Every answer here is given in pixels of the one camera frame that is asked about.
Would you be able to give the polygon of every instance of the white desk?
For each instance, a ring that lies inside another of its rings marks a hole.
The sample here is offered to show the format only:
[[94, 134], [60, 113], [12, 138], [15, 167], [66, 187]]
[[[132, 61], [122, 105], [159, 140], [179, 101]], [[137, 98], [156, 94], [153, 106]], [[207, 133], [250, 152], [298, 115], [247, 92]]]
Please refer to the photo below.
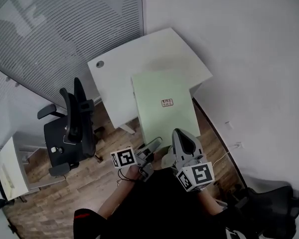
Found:
[[36, 192], [39, 187], [64, 181], [65, 177], [29, 183], [22, 164], [22, 158], [18, 155], [12, 136], [0, 151], [0, 180], [7, 199], [12, 200]]
[[[102, 67], [97, 67], [99, 61], [104, 62]], [[89, 61], [88, 65], [114, 128], [121, 127], [131, 133], [133, 130], [125, 123], [138, 116], [133, 74], [173, 69], [186, 78], [188, 88], [193, 91], [212, 77], [204, 63], [171, 28], [125, 43]]]

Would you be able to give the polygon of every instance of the chair seat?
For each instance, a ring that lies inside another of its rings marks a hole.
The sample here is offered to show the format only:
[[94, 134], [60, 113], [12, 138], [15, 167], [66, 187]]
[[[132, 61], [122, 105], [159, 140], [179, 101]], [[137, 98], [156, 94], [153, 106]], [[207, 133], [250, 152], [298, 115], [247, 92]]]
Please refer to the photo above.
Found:
[[[46, 147], [49, 153], [52, 167], [58, 166], [64, 163], [74, 164], [80, 162], [86, 157], [83, 155], [82, 143], [65, 143], [67, 142], [65, 134], [65, 127], [67, 126], [67, 116], [53, 120], [44, 125], [44, 137]], [[58, 150], [52, 152], [51, 148], [62, 148], [63, 152]]]

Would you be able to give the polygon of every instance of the window blinds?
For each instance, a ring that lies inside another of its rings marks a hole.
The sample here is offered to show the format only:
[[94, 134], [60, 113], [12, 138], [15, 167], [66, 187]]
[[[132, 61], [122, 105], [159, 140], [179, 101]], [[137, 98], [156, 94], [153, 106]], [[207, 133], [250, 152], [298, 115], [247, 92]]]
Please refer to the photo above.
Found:
[[142, 0], [0, 0], [0, 70], [60, 106], [75, 77], [94, 99], [87, 62], [143, 34]]

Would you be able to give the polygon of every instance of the white cable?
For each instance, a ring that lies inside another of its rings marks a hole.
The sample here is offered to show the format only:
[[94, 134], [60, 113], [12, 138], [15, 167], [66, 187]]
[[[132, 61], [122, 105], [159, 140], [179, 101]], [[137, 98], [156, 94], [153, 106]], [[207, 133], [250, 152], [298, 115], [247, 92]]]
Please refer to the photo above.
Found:
[[220, 161], [220, 160], [221, 160], [224, 156], [226, 156], [229, 152], [231, 152], [231, 151], [233, 151], [234, 149], [237, 149], [237, 148], [239, 148], [239, 146], [238, 146], [238, 145], [235, 145], [235, 148], [233, 148], [232, 150], [226, 152], [220, 159], [216, 160], [216, 161], [213, 163], [213, 167], [214, 167], [214, 165], [215, 165], [218, 161]]

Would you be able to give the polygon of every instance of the hand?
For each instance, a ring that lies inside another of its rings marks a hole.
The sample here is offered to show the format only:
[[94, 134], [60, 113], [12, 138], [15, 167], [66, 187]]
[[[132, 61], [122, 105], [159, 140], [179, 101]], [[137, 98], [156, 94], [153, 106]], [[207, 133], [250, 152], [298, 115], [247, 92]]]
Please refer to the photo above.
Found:
[[140, 177], [140, 168], [137, 165], [131, 165], [126, 173], [126, 177], [131, 180], [137, 180]]

